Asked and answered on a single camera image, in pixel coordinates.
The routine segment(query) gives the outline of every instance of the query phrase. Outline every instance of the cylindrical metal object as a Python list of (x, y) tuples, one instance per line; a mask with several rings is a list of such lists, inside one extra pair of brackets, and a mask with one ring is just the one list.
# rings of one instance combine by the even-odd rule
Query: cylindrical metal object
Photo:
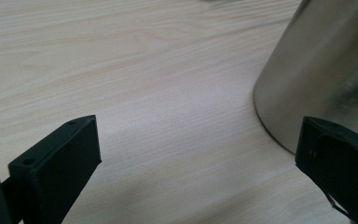
[(255, 84), (257, 114), (296, 152), (304, 116), (358, 132), (358, 1), (304, 0)]

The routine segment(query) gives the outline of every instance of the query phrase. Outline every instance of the wooden table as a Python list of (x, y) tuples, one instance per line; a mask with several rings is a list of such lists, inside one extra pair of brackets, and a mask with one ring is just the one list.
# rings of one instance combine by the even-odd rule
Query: wooden table
[(0, 179), (95, 114), (103, 163), (64, 223), (349, 223), (253, 105), (298, 4), (0, 1)]

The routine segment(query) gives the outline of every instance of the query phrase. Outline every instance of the tabletop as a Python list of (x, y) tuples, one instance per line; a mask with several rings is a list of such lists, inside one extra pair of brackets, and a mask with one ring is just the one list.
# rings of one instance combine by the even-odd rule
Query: tabletop
[(0, 179), (96, 115), (63, 223), (349, 223), (268, 135), (255, 81), (299, 0), (0, 0)]

